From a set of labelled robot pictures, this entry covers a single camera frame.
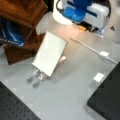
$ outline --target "white table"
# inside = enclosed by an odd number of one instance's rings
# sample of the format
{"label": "white table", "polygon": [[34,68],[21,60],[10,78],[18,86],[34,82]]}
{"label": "white table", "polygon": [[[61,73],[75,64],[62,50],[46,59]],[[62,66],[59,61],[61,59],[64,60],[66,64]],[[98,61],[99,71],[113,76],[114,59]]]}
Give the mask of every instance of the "white table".
{"label": "white table", "polygon": [[77,34],[71,26],[56,22],[49,31],[69,41],[64,52],[67,60],[53,76],[34,89],[26,82],[32,73],[33,58],[9,66],[0,47],[0,80],[42,120],[103,120],[86,103],[98,87],[94,76],[98,72],[108,74],[115,64],[68,38],[76,35],[90,47],[109,52],[116,61],[120,60],[120,46],[89,32]]}

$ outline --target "black cable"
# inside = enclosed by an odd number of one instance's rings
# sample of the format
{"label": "black cable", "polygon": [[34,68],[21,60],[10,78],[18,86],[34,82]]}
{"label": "black cable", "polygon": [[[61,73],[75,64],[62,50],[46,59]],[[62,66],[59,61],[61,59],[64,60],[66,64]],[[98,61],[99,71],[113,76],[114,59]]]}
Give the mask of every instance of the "black cable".
{"label": "black cable", "polygon": [[64,11],[64,9],[58,8],[58,4],[59,4],[60,1],[61,1],[61,0],[58,0],[58,1],[57,1],[57,3],[56,3],[56,9],[57,9],[57,11],[59,11],[59,12],[62,14],[63,11]]}

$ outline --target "metal plate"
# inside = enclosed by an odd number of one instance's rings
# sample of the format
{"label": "metal plate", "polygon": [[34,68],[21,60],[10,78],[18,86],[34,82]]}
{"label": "metal plate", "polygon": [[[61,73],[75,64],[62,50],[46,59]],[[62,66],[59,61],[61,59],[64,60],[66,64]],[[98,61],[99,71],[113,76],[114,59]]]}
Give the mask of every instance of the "metal plate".
{"label": "metal plate", "polygon": [[40,120],[0,82],[0,120]]}

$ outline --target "black object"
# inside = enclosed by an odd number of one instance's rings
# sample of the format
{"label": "black object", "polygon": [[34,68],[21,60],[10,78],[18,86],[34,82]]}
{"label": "black object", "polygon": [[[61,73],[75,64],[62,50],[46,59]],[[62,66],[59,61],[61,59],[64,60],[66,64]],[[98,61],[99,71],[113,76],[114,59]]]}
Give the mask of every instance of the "black object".
{"label": "black object", "polygon": [[115,31],[115,27],[114,26],[112,26],[110,29],[113,30],[113,31]]}
{"label": "black object", "polygon": [[120,63],[99,86],[87,104],[107,120],[120,120]]}
{"label": "black object", "polygon": [[54,0],[44,0],[44,2],[48,6],[48,11],[53,12]]}
{"label": "black object", "polygon": [[56,9],[57,9],[58,12],[60,12],[60,13],[62,14],[62,13],[64,12],[64,9],[61,9],[61,8],[58,7],[58,4],[59,4],[60,1],[61,1],[61,0],[58,0],[58,1],[57,1],[57,3],[56,3]]}
{"label": "black object", "polygon": [[0,82],[0,120],[40,120]]}
{"label": "black object", "polygon": [[3,44],[0,43],[0,46],[2,46]]}

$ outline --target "table surface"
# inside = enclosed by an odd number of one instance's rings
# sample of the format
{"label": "table surface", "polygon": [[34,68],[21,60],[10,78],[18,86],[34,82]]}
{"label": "table surface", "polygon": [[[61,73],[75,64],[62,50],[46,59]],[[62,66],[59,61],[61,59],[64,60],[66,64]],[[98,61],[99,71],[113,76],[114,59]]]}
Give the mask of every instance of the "table surface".
{"label": "table surface", "polygon": [[120,46],[96,34],[80,33],[75,26],[60,25],[55,21],[47,29],[68,41],[64,51],[67,59],[52,77],[37,89],[33,88],[35,81],[28,84],[26,80],[32,74],[34,58],[9,66],[4,49],[0,47],[0,80],[42,120],[104,120],[86,103],[99,86],[93,80],[94,76],[98,72],[109,74],[115,64],[71,41],[69,36],[98,51],[109,52],[110,57],[118,62]]}

